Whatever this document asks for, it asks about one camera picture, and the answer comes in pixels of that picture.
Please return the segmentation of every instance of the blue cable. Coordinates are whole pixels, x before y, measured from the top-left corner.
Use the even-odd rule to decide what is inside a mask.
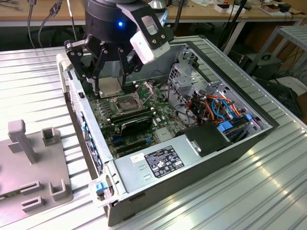
[[[213,112],[215,113],[215,115],[221,117],[224,121],[226,120],[222,115],[220,115],[220,114],[218,114],[218,113],[216,112],[216,110],[215,110],[215,108],[214,108],[214,101],[215,101],[215,100],[219,100],[219,101],[223,102],[223,103],[226,105],[226,108],[227,108],[227,110],[229,111],[229,113],[231,114],[231,116],[232,116],[232,117],[237,117],[236,114],[229,108],[227,102],[226,102],[224,99],[222,99],[222,98],[216,98],[216,99],[214,99],[214,100],[212,101],[211,107],[212,107],[212,110],[213,110]]]
[[[215,110],[215,108],[214,108],[214,101],[215,101],[215,100],[213,100],[212,103],[211,103],[211,108],[212,108],[214,114],[217,115],[217,116],[219,116],[219,117],[221,117],[221,118],[225,121],[225,118],[224,118],[222,115],[220,115],[220,114],[218,114],[218,113],[216,112],[216,110]]]
[[[218,100],[222,101],[226,105],[226,108],[228,109],[231,116],[237,117],[236,114],[229,108],[228,103],[224,99],[218,98]]]

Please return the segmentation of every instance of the blue plastic clip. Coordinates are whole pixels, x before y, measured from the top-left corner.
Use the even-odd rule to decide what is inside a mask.
[[[253,117],[252,117],[250,114],[246,114],[245,117],[246,117],[246,119],[249,120],[249,121],[250,121],[251,119],[253,119]]]
[[[96,193],[101,193],[108,188],[106,181],[96,183]]]
[[[225,121],[219,124],[219,128],[222,132],[232,128],[233,125],[229,121]]]

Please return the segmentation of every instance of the metal slotted platform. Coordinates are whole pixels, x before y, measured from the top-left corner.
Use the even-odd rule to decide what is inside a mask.
[[[191,40],[280,124],[238,161],[110,229],[307,228],[306,126],[198,36]],[[16,115],[29,132],[61,131],[74,199],[4,229],[108,229],[88,194],[85,160],[61,93],[55,55],[63,48],[0,53],[0,121]],[[204,65],[200,69],[216,77]],[[0,138],[6,131],[0,129]]]

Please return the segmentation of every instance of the motherboard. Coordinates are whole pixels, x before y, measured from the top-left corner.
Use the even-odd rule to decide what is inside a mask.
[[[168,104],[162,86],[145,81],[133,93],[104,99],[87,96],[115,159],[169,140],[187,127]]]

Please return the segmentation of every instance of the blue drive bracket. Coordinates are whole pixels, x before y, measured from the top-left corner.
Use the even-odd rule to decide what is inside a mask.
[[[224,132],[233,127],[233,125],[229,121],[224,121],[219,124],[219,129]]]

